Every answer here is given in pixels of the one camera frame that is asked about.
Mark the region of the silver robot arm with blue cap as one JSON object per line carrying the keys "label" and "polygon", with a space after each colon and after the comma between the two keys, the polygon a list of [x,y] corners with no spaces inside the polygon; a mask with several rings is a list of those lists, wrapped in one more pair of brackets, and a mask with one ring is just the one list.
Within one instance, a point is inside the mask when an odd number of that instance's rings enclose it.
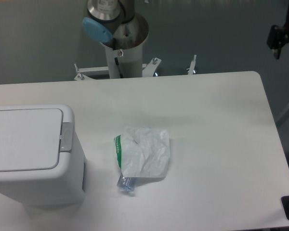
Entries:
{"label": "silver robot arm with blue cap", "polygon": [[93,40],[109,42],[118,28],[135,16],[133,0],[90,0],[88,16],[82,20],[82,28]]}

